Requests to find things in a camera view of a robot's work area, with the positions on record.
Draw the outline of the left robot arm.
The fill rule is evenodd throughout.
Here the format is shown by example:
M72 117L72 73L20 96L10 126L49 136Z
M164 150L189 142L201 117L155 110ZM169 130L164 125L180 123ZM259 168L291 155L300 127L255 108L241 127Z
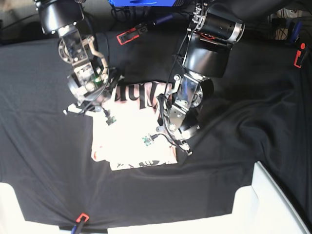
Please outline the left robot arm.
M221 78L230 51L240 41L245 24L229 13L214 13L209 3L197 3L185 35L188 43L182 68L174 76L174 86L157 97L159 126L156 134L143 137L146 146L164 136L171 146L191 155L187 140L199 130L198 114L204 99L213 91L212 78Z

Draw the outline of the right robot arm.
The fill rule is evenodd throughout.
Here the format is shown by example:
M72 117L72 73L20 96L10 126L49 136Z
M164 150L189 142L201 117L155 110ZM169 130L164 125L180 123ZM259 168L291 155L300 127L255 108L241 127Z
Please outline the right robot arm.
M68 87L76 102L63 112L76 116L103 116L107 125L116 121L113 104L121 71L110 67L108 56L97 49L94 35L82 36L77 23L84 20L80 0L36 0L44 34L58 34L58 54L71 65Z

